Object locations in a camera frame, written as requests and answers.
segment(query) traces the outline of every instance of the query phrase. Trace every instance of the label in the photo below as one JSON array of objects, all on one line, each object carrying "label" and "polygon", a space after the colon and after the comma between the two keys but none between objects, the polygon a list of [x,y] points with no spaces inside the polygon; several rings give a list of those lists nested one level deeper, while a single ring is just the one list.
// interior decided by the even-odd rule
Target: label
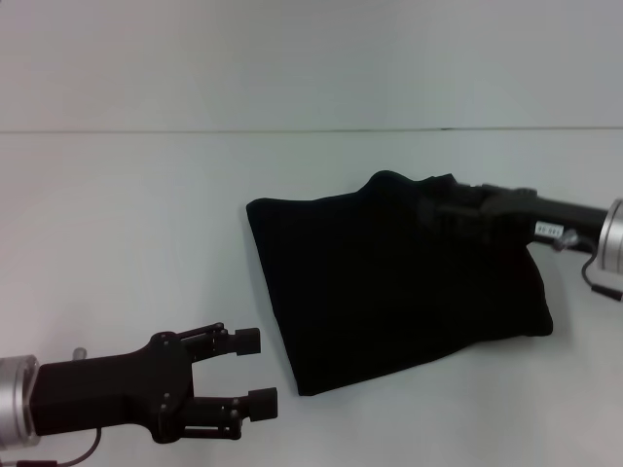
[{"label": "label", "polygon": [[565,233],[565,226],[557,224],[548,224],[547,222],[537,222],[534,228],[534,234],[546,236],[548,238],[560,238]]}]

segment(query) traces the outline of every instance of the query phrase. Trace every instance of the black fabric bag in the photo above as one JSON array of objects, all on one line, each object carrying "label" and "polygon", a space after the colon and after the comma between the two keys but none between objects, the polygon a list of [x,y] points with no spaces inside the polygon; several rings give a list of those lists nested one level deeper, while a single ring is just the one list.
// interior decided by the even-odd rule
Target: black fabric bag
[{"label": "black fabric bag", "polygon": [[421,207],[448,175],[379,172],[358,192],[247,205],[299,394],[431,362],[477,341],[552,333],[525,244],[440,238]]}]

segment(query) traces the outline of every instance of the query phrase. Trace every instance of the black cloth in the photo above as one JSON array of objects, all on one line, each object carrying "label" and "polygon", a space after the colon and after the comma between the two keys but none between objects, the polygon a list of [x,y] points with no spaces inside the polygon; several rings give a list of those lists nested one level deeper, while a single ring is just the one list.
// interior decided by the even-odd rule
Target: black cloth
[{"label": "black cloth", "polygon": [[455,184],[450,175],[413,182],[384,171],[349,195],[247,205],[299,394],[431,362],[477,341],[552,333],[525,244],[491,248],[426,228],[421,207]]}]

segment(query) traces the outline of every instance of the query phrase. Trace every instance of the metal cylinder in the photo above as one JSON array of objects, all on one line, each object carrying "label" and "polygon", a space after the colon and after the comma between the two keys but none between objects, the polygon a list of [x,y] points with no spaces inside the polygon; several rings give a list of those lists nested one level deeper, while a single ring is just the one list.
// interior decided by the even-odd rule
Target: metal cylinder
[{"label": "metal cylinder", "polygon": [[0,359],[0,450],[39,443],[29,407],[38,370],[34,355]]},{"label": "metal cylinder", "polygon": [[601,269],[623,273],[623,199],[616,200],[607,212],[597,259]]}]

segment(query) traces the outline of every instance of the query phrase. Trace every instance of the white surface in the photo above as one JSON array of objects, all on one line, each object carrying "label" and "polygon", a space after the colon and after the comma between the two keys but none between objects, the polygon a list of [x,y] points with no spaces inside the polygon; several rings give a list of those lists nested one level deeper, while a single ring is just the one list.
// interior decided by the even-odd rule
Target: white surface
[{"label": "white surface", "polygon": [[0,130],[623,126],[616,0],[3,0]]},{"label": "white surface", "polygon": [[[245,423],[239,442],[168,446],[141,427],[107,428],[91,467],[620,466],[623,312],[581,281],[582,255],[531,248],[553,336],[474,345],[301,398],[243,207],[350,192],[380,169],[414,179],[452,171],[607,207],[623,190],[622,151],[623,134],[607,131],[3,135],[0,354],[52,362],[78,345],[91,357],[116,354],[158,331],[216,321],[261,328],[261,355],[197,365],[196,388],[276,386],[277,420]],[[48,437],[3,458],[66,460],[92,437]]]}]

